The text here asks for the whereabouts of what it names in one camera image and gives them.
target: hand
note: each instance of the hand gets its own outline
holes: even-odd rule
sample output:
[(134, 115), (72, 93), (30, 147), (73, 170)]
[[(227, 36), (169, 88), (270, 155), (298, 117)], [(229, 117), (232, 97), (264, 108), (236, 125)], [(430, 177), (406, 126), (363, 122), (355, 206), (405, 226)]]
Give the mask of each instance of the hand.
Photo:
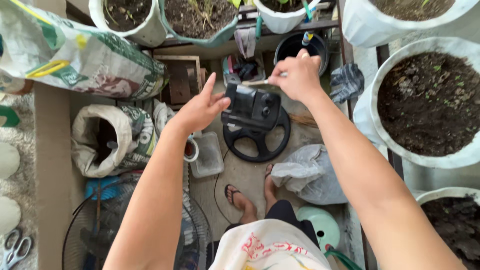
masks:
[(212, 73), (202, 92), (185, 104), (168, 123), (192, 134), (206, 128), (221, 111), (228, 108), (230, 98), (224, 98), (225, 93), (212, 95), (215, 78), (216, 74)]
[(304, 103), (312, 93), (323, 92), (318, 76), (321, 62), (320, 56), (310, 57), (306, 49), (301, 49), (296, 58), (287, 57), (276, 64), (268, 83), (282, 88), (289, 98)]

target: black shorts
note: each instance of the black shorts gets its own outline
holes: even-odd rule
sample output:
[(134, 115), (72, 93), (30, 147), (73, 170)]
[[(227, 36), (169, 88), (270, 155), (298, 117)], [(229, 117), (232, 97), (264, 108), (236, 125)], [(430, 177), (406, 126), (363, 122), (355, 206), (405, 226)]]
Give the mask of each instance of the black shorts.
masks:
[[(308, 238), (320, 249), (320, 246), (318, 245), (317, 241), (317, 235), (315, 233), (315, 230), (313, 229), (313, 225), (310, 221), (304, 220), (304, 221), (298, 221), (297, 216), (295, 216), (295, 212), (293, 211), (292, 205), (290, 204), (289, 201), (287, 200), (279, 200), (276, 202), (272, 208), (270, 208), (270, 211), (267, 213), (265, 216), (265, 219), (276, 219), (276, 220), (281, 220), (285, 221), (286, 223), (290, 223), (293, 226), (299, 228), (302, 232), (304, 232)], [(240, 225), (243, 225), (241, 223), (235, 223), (235, 224), (230, 224), (225, 232), (227, 232), (230, 229), (233, 229), (235, 227), (238, 227)], [(220, 241), (215, 241), (212, 244), (208, 245), (207, 249), (207, 269), (210, 267), (212, 262), (209, 261), (209, 259), (212, 257), (212, 248), (215, 251), (218, 249)]]

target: printed shirt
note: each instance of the printed shirt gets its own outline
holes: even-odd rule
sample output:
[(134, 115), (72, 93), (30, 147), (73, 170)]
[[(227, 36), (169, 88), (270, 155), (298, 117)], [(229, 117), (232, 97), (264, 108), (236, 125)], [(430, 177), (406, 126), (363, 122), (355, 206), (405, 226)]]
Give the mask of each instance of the printed shirt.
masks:
[(268, 219), (226, 232), (210, 270), (331, 270), (320, 249), (297, 227)]

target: glove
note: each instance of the glove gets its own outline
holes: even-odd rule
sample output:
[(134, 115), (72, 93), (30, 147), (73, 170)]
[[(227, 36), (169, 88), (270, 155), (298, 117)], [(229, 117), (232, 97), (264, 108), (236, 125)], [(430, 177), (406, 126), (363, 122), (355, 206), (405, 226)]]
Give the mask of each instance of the glove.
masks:
[(330, 86), (342, 85), (330, 96), (333, 102), (344, 103), (347, 99), (356, 98), (363, 93), (365, 78), (357, 64), (346, 64), (332, 72)]

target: yellow handle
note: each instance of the yellow handle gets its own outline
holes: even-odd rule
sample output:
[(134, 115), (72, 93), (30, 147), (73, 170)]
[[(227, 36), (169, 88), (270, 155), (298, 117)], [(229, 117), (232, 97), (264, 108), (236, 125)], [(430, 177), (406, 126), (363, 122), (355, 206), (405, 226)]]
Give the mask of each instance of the yellow handle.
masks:
[(60, 70), (68, 66), (69, 64), (70, 62), (67, 60), (55, 60), (40, 68), (35, 69), (34, 71), (27, 74), (25, 78), (31, 79), (31, 78), (40, 78), (43, 76), (47, 76), (48, 74), (53, 73), (57, 70)]
[(19, 6), (20, 8), (22, 8), (23, 10), (25, 10), (26, 12), (28, 12), (30, 15), (34, 16), (35, 18), (37, 18), (38, 20), (48, 24), (48, 25), (52, 25), (49, 21), (47, 21), (46, 19), (44, 19), (42, 16), (38, 15), (35, 11), (27, 8), (27, 6), (25, 6), (23, 3), (21, 3), (19, 0), (10, 0), (12, 3), (14, 3), (15, 5)]

